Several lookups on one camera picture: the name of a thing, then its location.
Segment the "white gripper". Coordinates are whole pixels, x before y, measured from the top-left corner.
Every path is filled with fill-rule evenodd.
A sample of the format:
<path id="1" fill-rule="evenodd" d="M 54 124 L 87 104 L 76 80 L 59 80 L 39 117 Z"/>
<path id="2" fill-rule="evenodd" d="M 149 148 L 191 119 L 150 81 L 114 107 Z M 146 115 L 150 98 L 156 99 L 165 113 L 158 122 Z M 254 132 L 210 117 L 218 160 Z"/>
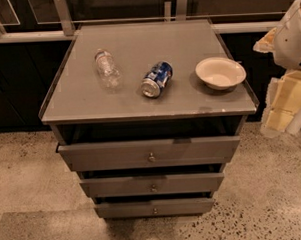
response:
<path id="1" fill-rule="evenodd" d="M 253 50 L 272 53 L 276 28 L 255 42 Z M 262 113 L 260 132 L 267 138 L 275 138 L 283 133 L 293 121 L 293 115 L 301 109 L 301 71 L 290 71 L 278 81 L 278 88 L 271 108 Z"/>

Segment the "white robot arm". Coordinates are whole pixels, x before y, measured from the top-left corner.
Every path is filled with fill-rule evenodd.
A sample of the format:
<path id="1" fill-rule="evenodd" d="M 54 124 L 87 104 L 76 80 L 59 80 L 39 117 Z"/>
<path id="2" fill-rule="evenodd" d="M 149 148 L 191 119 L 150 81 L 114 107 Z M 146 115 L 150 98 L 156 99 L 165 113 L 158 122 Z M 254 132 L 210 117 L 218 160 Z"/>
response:
<path id="1" fill-rule="evenodd" d="M 274 138 L 301 128 L 301 0 L 295 0 L 276 27 L 255 42 L 254 51 L 272 53 L 274 62 L 285 69 L 273 78 L 266 92 L 260 132 Z"/>

